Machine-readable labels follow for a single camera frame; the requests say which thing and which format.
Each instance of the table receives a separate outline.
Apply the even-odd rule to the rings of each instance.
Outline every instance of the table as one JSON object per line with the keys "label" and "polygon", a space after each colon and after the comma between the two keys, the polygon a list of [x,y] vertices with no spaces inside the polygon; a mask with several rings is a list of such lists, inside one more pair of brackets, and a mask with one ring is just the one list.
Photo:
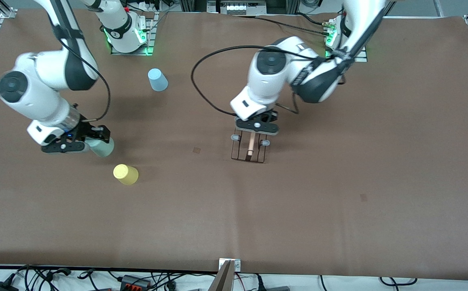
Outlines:
{"label": "table", "polygon": [[[0,101],[0,263],[468,280],[468,26],[460,18],[385,19],[324,103],[280,110],[265,164],[230,159],[234,122],[193,89],[203,55],[298,35],[257,19],[169,13],[152,57],[108,53],[99,21],[75,11],[112,105],[107,158],[47,155]],[[316,20],[332,15],[317,15]],[[276,20],[315,28],[305,19]],[[60,48],[47,15],[20,10],[0,31],[0,75],[17,55]],[[219,107],[246,84],[254,50],[207,60],[197,82]],[[147,72],[169,80],[156,93]],[[88,118],[102,83],[62,92]],[[281,101],[289,104],[289,89]],[[123,186],[116,164],[135,166]]]}

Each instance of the blue cup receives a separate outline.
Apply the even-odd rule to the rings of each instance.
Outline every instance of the blue cup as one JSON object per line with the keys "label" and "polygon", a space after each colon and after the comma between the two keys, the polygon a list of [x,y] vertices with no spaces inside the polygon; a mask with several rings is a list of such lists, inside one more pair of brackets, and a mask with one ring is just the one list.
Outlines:
{"label": "blue cup", "polygon": [[167,79],[164,74],[162,74],[161,70],[157,68],[151,69],[147,73],[147,77],[149,78],[149,83],[153,90],[160,92],[167,88]]}

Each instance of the wooden stick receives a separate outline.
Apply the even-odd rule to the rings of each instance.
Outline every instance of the wooden stick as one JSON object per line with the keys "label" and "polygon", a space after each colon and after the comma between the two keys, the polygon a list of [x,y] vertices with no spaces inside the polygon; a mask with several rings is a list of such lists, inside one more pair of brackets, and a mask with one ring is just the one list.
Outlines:
{"label": "wooden stick", "polygon": [[250,133],[250,142],[248,143],[247,155],[254,155],[254,144],[256,143],[256,133]]}
{"label": "wooden stick", "polygon": [[256,143],[256,133],[250,133],[250,141],[248,142],[248,151],[246,151],[245,160],[251,160],[254,155],[254,145]]}

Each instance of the wire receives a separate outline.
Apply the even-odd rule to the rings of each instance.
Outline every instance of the wire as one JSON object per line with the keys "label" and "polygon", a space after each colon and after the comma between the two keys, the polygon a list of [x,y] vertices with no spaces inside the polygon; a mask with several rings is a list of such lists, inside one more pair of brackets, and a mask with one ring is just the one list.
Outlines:
{"label": "wire", "polygon": [[276,24],[279,24],[279,25],[284,25],[284,26],[287,26],[287,27],[295,28],[295,29],[301,30],[301,31],[307,31],[307,32],[312,32],[312,33],[318,33],[318,34],[321,34],[321,35],[324,35],[324,36],[329,36],[329,33],[327,33],[327,32],[314,31],[314,30],[310,30],[310,29],[308,29],[308,28],[303,28],[303,27],[299,27],[299,26],[294,26],[294,25],[291,25],[291,24],[287,24],[287,23],[284,23],[284,22],[278,22],[278,21],[275,21],[275,20],[267,19],[267,18],[258,18],[258,17],[255,17],[255,19],[260,19],[260,20],[269,21],[269,22],[276,23]]}
{"label": "wire", "polygon": [[38,274],[36,274],[36,279],[34,280],[34,282],[32,282],[32,288],[31,288],[31,291],[34,290],[34,286],[36,286],[36,282],[38,281],[38,279],[40,278],[40,276],[38,276]]}
{"label": "wire", "polygon": [[295,107],[295,110],[291,109],[290,107],[287,107],[287,106],[284,106],[280,103],[275,103],[275,106],[278,106],[280,108],[284,108],[286,109],[287,111],[290,111],[291,113],[293,114],[299,114],[299,107],[297,106],[297,101],[296,101],[296,94],[295,92],[293,92],[293,94],[291,95],[291,100],[293,101],[293,107]]}
{"label": "wire", "polygon": [[75,55],[78,59],[80,59],[83,63],[85,63],[87,66],[89,66],[98,76],[99,78],[101,78],[101,80],[103,80],[103,83],[104,85],[106,86],[106,91],[108,92],[108,101],[106,102],[106,109],[104,109],[104,112],[103,114],[101,114],[101,116],[99,116],[98,118],[94,118],[94,119],[85,119],[85,120],[82,120],[81,122],[93,122],[93,121],[97,121],[97,120],[101,120],[103,117],[106,116],[106,114],[108,114],[108,110],[110,110],[110,103],[112,102],[112,94],[110,92],[110,86],[108,85],[108,82],[106,81],[106,79],[104,79],[103,75],[101,73],[99,73],[99,71],[94,68],[92,65],[90,65],[84,58],[82,58],[78,53],[76,53],[73,49],[69,48],[69,46],[67,46],[63,41],[61,41],[61,39],[59,40],[59,42],[67,49],[69,50],[69,52],[71,52],[73,55]]}
{"label": "wire", "polygon": [[94,281],[92,279],[92,275],[88,275],[88,278],[90,279],[90,283],[92,283],[92,286],[95,289],[95,291],[99,291],[99,289],[97,288],[97,286],[95,285],[95,283],[94,283]]}
{"label": "wire", "polygon": [[301,2],[307,7],[310,7],[310,8],[315,7],[316,9],[317,7],[320,7],[322,5],[323,0],[302,0]]}
{"label": "wire", "polygon": [[239,276],[239,273],[235,274],[239,278],[239,283],[241,284],[241,287],[243,287],[243,291],[246,291],[245,284],[243,284],[243,280],[241,279],[241,276]]}
{"label": "wire", "polygon": [[408,282],[408,283],[397,283],[396,280],[394,280],[394,278],[392,278],[392,277],[388,277],[388,278],[392,281],[392,284],[389,284],[389,283],[385,282],[383,280],[383,277],[379,277],[379,281],[383,285],[386,285],[386,286],[389,286],[389,287],[394,287],[396,291],[399,291],[399,286],[411,286],[411,285],[417,283],[417,278],[413,278],[412,282]]}
{"label": "wire", "polygon": [[173,9],[176,8],[176,7],[178,7],[178,5],[174,5],[174,4],[173,4],[173,7],[167,8],[167,9],[164,11],[164,15],[162,15],[162,17],[161,17],[160,19],[158,19],[158,21],[156,22],[156,24],[155,24],[153,27],[151,27],[150,30],[154,30],[154,29],[158,26],[158,24],[162,21],[162,19],[164,19],[164,17],[167,15],[167,13],[168,13],[169,11],[173,10]]}
{"label": "wire", "polygon": [[263,282],[263,278],[259,274],[256,274],[256,276],[257,276],[257,281],[259,283],[259,288],[257,290],[258,291],[266,291],[265,283]]}
{"label": "wire", "polygon": [[115,278],[115,280],[119,281],[119,282],[122,282],[123,280],[123,277],[121,276],[114,276],[110,271],[108,271],[108,274],[110,274],[110,276],[112,276],[113,278]]}
{"label": "wire", "polygon": [[322,275],[320,275],[320,282],[322,283],[322,288],[324,288],[324,291],[328,291],[326,284],[324,284],[324,276]]}
{"label": "wire", "polygon": [[322,26],[322,22],[318,22],[318,21],[315,21],[315,20],[311,19],[306,13],[297,12],[295,14],[303,16],[306,20],[308,20],[309,22],[311,22],[313,24],[317,24],[317,25]]}
{"label": "wire", "polygon": [[43,272],[40,272],[38,269],[32,266],[27,266],[27,267],[33,269],[36,272],[36,274],[38,274],[38,276],[40,276],[41,279],[43,279],[43,282],[40,284],[39,290],[41,290],[41,286],[43,285],[43,283],[47,282],[49,286],[51,286],[51,290],[54,289],[56,291],[59,291],[59,289],[56,286],[54,286],[54,284],[52,284],[49,279],[47,279],[47,277],[43,274]]}
{"label": "wire", "polygon": [[286,50],[282,50],[280,48],[276,48],[274,46],[230,46],[228,48],[222,48],[220,50],[217,50],[217,51],[214,51],[204,57],[202,57],[199,61],[197,61],[197,63],[194,65],[193,67],[193,70],[191,71],[191,82],[193,83],[193,86],[195,87],[196,91],[198,92],[198,94],[200,94],[200,96],[202,96],[202,98],[209,104],[211,105],[214,109],[216,109],[217,111],[223,113],[223,114],[228,114],[228,115],[231,115],[231,116],[237,116],[236,114],[232,113],[232,112],[228,112],[228,111],[225,111],[223,109],[220,109],[219,107],[217,107],[216,105],[214,105],[207,97],[205,97],[205,95],[203,95],[203,93],[201,92],[200,88],[198,88],[198,86],[196,85],[196,81],[195,81],[195,71],[196,71],[196,68],[198,68],[198,66],[206,59],[208,59],[209,57],[212,57],[213,55],[217,55],[219,53],[222,53],[222,52],[226,52],[226,51],[231,51],[231,50],[237,50],[237,49],[260,49],[260,50],[264,50],[264,51],[271,51],[271,52],[281,52],[281,53],[287,53],[287,54],[290,54],[290,55],[295,55],[297,57],[302,57],[304,59],[310,59],[310,60],[314,60],[315,58],[314,57],[307,57],[307,56],[304,56],[304,55],[299,55],[298,53],[294,53],[294,52],[290,52],[290,51],[286,51]]}
{"label": "wire", "polygon": [[144,11],[144,10],[140,9],[140,7],[135,7],[135,6],[133,6],[132,4],[129,4],[129,3],[127,3],[127,2],[126,2],[126,5],[129,6],[130,8],[135,9],[134,11],[147,12],[147,11]]}

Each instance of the yellow cup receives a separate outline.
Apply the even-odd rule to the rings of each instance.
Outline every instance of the yellow cup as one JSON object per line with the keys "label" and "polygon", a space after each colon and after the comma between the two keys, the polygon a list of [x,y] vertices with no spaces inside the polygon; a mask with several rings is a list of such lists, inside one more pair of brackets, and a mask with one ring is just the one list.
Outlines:
{"label": "yellow cup", "polygon": [[122,184],[131,185],[138,179],[138,171],[127,164],[118,164],[115,166],[115,169],[113,169],[113,176]]}

